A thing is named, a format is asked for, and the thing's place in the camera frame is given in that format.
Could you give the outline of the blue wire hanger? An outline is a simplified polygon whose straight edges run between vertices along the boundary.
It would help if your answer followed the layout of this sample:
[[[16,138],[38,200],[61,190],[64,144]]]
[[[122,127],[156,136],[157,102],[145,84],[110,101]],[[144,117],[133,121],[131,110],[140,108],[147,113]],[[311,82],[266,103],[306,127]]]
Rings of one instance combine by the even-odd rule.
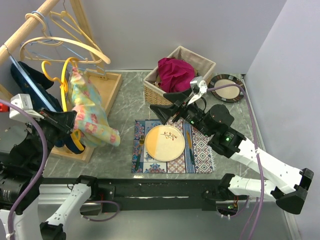
[[[40,18],[42,18],[44,20],[44,22],[48,25],[51,36],[71,39],[70,36],[68,36],[64,31],[62,31],[58,26],[56,26],[50,20],[49,15],[47,17],[40,16]],[[66,44],[66,46],[68,48],[70,48],[71,50],[75,51],[76,53],[80,54],[80,56],[88,58],[89,60],[92,59],[87,50],[84,50],[84,49],[82,49],[80,47],[77,47],[75,45],[71,45],[71,44],[68,44],[68,43]],[[41,58],[47,57],[47,58],[50,58],[50,59],[60,60],[60,62],[53,62],[53,61],[48,60],[51,63],[62,63],[68,57],[74,57],[74,58],[77,58],[79,60],[78,61],[79,64],[83,65],[83,70],[85,70],[85,69],[90,69],[90,70],[95,70],[95,71],[97,70],[96,65],[94,65],[94,64],[80,63],[80,59],[76,55],[74,55],[72,52],[68,51],[66,48],[64,48],[62,46],[49,47],[49,46],[40,45],[40,44],[33,44],[31,46],[28,45],[26,48],[32,54],[36,53],[36,54],[40,55]],[[104,71],[106,71],[105,70],[105,65],[107,65],[107,64],[102,62],[102,69]]]

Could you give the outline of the orange plastic hanger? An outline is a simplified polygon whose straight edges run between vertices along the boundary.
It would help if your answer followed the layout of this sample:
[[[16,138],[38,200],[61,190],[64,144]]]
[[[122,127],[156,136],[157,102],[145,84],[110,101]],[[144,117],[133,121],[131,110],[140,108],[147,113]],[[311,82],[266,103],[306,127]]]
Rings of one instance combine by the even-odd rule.
[[[78,62],[79,60],[76,57],[69,57],[63,64],[61,78],[58,78],[58,77],[52,78],[49,76],[49,74],[46,71],[46,65],[51,65],[49,61],[45,60],[41,63],[41,69],[45,77],[52,82],[58,81],[60,83],[60,96],[61,96],[62,109],[64,112],[68,111],[67,102],[66,102],[66,93],[68,92],[68,86],[69,86],[66,78],[67,66],[68,64],[71,64],[73,67],[77,68]],[[80,151],[84,151],[85,148],[80,142],[80,139],[81,139],[80,131],[76,130],[75,133],[71,132],[70,136],[73,143],[77,147],[77,149]]]

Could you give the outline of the yellow plastic hanger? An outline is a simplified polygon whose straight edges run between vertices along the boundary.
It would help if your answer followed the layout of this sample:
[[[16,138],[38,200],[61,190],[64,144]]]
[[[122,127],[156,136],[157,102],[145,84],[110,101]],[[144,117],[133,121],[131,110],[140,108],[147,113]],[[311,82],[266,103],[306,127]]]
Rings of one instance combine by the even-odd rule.
[[[101,49],[98,47],[98,45],[94,43],[94,41],[84,32],[84,30],[82,30],[76,20],[67,11],[50,11],[49,18],[57,27],[64,31],[73,40],[80,43],[86,42],[88,45],[101,52]]]

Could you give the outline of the magenta pleated skirt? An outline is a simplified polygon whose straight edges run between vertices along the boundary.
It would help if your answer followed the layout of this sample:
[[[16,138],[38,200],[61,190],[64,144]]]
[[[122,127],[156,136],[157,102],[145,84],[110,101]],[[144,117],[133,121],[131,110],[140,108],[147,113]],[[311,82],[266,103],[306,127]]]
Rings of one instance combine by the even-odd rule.
[[[165,57],[158,61],[159,87],[166,93],[184,92],[190,88],[190,82],[197,71],[184,60]]]

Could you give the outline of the pastel floral skirt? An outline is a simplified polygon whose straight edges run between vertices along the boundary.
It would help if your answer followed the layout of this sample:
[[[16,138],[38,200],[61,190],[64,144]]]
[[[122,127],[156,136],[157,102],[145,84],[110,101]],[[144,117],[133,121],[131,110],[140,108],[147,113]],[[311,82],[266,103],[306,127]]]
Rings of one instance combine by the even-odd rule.
[[[79,131],[79,141],[84,146],[120,145],[120,133],[110,127],[99,91],[77,67],[70,71],[66,96],[72,110],[77,112],[73,129]]]

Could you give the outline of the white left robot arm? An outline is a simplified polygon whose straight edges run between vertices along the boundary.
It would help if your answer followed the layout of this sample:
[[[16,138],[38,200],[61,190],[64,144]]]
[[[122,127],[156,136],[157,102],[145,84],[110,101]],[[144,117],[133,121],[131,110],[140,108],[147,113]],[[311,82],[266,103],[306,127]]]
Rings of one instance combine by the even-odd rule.
[[[98,179],[81,175],[71,193],[49,219],[39,223],[38,203],[43,171],[55,143],[74,126],[76,112],[42,109],[35,120],[19,110],[32,124],[32,132],[0,158],[0,219],[8,240],[65,240],[70,221],[86,201],[100,194]]]

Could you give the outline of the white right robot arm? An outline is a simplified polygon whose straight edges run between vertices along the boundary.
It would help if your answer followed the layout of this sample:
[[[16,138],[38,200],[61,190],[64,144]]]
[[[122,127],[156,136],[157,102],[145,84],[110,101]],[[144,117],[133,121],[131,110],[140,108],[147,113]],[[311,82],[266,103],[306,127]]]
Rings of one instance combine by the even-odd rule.
[[[306,201],[314,172],[292,167],[260,149],[242,133],[231,127],[234,117],[223,104],[208,111],[192,102],[192,91],[166,93],[170,105],[152,104],[150,109],[162,124],[185,120],[201,134],[209,137],[208,145],[217,154],[237,161],[255,172],[261,179],[244,178],[226,173],[219,185],[204,196],[214,201],[226,201],[235,196],[248,196],[274,201],[282,210],[299,215]]]

